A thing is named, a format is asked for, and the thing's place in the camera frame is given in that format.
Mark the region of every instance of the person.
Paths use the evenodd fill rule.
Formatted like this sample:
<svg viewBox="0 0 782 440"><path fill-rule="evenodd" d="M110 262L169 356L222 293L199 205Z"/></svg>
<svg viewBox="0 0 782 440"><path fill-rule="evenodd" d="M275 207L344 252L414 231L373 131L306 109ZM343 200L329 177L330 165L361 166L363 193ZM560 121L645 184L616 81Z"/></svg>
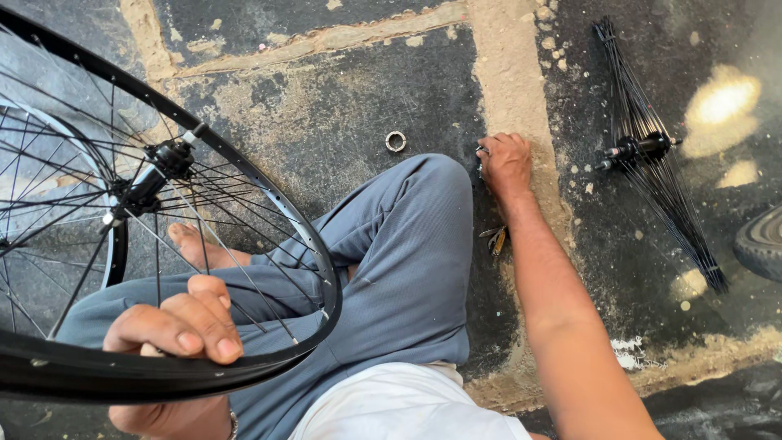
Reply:
<svg viewBox="0 0 782 440"><path fill-rule="evenodd" d="M513 240L527 340L558 435L662 438L543 220L529 188L529 142L498 133L478 144L483 179ZM115 426L161 440L224 440L233 436L233 409L237 438L247 440L545 438L528 434L514 417L479 408L455 368L468 355L473 237L472 188L462 166L438 154L412 157L360 186L314 225L345 282L342 316L325 341L289 372L227 396L114 406ZM177 224L169 232L186 258L205 264L197 229ZM296 243L285 246L306 253ZM251 276L267 275L260 256L231 252ZM213 275L166 277L160 308L149 305L154 280L90 295L74 308L60 339L112 352L144 354L154 347L220 364L252 354L257 330L230 302L242 292L223 281L235 276L234 258L212 246L206 256Z"/></svg>

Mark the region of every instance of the white shirt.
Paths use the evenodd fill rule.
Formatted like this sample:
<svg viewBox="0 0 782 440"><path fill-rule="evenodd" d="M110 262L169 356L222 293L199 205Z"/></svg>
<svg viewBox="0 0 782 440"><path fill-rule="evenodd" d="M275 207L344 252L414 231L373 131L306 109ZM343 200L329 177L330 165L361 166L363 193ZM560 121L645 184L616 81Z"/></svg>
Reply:
<svg viewBox="0 0 782 440"><path fill-rule="evenodd" d="M532 440L522 423L478 407L454 364L385 363L339 382L289 440Z"/></svg>

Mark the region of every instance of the bare foot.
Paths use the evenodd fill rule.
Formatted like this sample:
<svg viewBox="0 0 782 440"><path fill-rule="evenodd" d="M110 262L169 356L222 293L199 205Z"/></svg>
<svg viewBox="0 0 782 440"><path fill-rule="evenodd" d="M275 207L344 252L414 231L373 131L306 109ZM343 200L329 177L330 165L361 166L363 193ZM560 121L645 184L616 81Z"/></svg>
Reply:
<svg viewBox="0 0 782 440"><path fill-rule="evenodd" d="M182 223L173 223L168 227L168 236L179 246L179 252L185 260L198 269L206 269L203 250L206 248L206 261L209 262L209 269L224 269L236 267L234 259L228 254L228 251L220 246L204 241L201 243L201 234L195 225L183 225ZM236 261L240 265L249 265L250 254L231 249Z"/></svg>

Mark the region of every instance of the black tire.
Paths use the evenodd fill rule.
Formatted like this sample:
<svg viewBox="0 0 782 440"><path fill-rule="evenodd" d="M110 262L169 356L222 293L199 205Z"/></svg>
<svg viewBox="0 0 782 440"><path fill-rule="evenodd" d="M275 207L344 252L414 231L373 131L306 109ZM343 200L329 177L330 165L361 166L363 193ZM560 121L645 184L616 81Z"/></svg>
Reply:
<svg viewBox="0 0 782 440"><path fill-rule="evenodd" d="M744 225L736 234L734 253L745 268L782 283L782 205Z"/></svg>
<svg viewBox="0 0 782 440"><path fill-rule="evenodd" d="M224 394L276 377L305 359L332 331L342 289L328 248L282 191L230 142L176 103L66 38L0 6L0 32L11 33L154 108L233 164L261 191L307 246L328 286L319 305L320 327L293 346L240 358L230 366L205 359L153 358L102 352L0 330L0 395L15 399L99 404L143 404Z"/></svg>

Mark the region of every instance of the forearm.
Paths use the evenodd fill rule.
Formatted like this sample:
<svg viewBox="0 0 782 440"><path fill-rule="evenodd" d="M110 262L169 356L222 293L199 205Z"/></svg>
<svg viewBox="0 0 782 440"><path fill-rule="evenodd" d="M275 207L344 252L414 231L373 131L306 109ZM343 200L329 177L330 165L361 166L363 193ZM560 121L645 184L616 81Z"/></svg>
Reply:
<svg viewBox="0 0 782 440"><path fill-rule="evenodd" d="M152 440L228 440L231 428L231 408L228 397L223 396L176 434Z"/></svg>
<svg viewBox="0 0 782 440"><path fill-rule="evenodd" d="M560 436L659 438L532 193L506 200L502 209L513 240L529 345Z"/></svg>

